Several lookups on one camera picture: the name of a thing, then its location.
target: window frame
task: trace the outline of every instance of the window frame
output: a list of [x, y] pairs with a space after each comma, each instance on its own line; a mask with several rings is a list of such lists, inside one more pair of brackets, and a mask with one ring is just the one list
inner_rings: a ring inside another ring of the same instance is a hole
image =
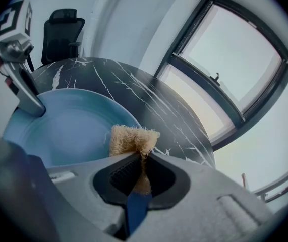
[[[212, 5], [218, 5], [229, 10], [256, 28], [271, 43], [282, 60], [280, 66], [278, 67], [275, 75], [267, 87], [243, 114], [241, 114], [235, 104], [220, 89], [216, 82], [210, 79], [196, 66], [192, 65], [190, 62], [179, 56]], [[222, 137], [211, 143], [212, 149], [214, 151], [231, 143], [245, 132], [247, 132], [258, 121], [260, 121], [276, 103], [288, 84], [287, 48], [264, 21], [262, 21], [248, 9], [232, 0], [200, 0], [178, 33], [177, 37], [174, 39], [169, 50], [166, 52], [164, 58], [156, 70], [154, 77], [159, 79], [167, 64], [173, 65], [193, 81], [195, 81], [198, 85], [200, 85], [219, 104], [219, 106], [221, 106], [221, 108], [227, 113], [228, 117], [233, 122], [235, 127], [232, 130], [228, 131]], [[261, 196], [261, 198], [266, 203], [268, 203], [287, 193], [288, 187], [285, 188], [282, 192], [267, 199], [265, 198], [266, 192], [275, 189], [287, 180], [288, 172], [279, 179], [263, 188], [254, 191], [253, 193]]]

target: chair headrest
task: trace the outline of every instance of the chair headrest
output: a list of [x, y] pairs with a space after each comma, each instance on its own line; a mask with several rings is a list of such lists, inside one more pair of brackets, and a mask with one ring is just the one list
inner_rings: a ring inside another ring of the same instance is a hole
[[50, 23], [75, 23], [77, 21], [76, 9], [55, 10], [49, 18]]

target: marble tabletop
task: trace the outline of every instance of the marble tabletop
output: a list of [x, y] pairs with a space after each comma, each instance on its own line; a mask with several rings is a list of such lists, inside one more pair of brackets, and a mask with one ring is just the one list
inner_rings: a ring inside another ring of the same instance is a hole
[[156, 152], [215, 168], [211, 143], [193, 110], [143, 70], [103, 58], [70, 58], [42, 66], [32, 77], [40, 93], [78, 88], [111, 98], [142, 127], [160, 132]]

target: white wall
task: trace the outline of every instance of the white wall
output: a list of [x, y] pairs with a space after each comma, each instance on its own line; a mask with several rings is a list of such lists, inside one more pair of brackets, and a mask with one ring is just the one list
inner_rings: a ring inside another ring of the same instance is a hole
[[[95, 57], [138, 67], [163, 17], [175, 0], [110, 0], [101, 16]], [[156, 69], [144, 69], [155, 73]]]
[[241, 137], [214, 152], [216, 168], [251, 191], [288, 172], [288, 85], [271, 110]]
[[200, 0], [175, 0], [152, 37], [139, 68], [155, 74], [160, 62]]
[[31, 52], [31, 59], [34, 68], [42, 65], [42, 49], [44, 37], [44, 23], [56, 9], [73, 8], [77, 9], [77, 17], [85, 19], [85, 30], [91, 17], [91, 9], [95, 0], [30, 0], [33, 15], [31, 21], [31, 41], [34, 49]]

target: window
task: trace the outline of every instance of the window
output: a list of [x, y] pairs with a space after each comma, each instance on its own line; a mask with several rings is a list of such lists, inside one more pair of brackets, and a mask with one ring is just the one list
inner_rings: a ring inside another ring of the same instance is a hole
[[[175, 76], [178, 83], [171, 81]], [[184, 99], [176, 86], [185, 82], [194, 90], [194, 99], [187, 98], [192, 108], [216, 110], [204, 122], [205, 115], [195, 111], [216, 151], [247, 132], [276, 103], [288, 84], [288, 50], [246, 8], [231, 0], [201, 0], [155, 77]]]
[[179, 56], [207, 76], [219, 73], [220, 88], [241, 113], [260, 96], [281, 63], [277, 51], [252, 24], [216, 5]]
[[203, 123], [211, 141], [235, 127], [214, 99], [201, 86], [174, 66], [167, 65], [160, 80], [170, 86], [188, 103]]

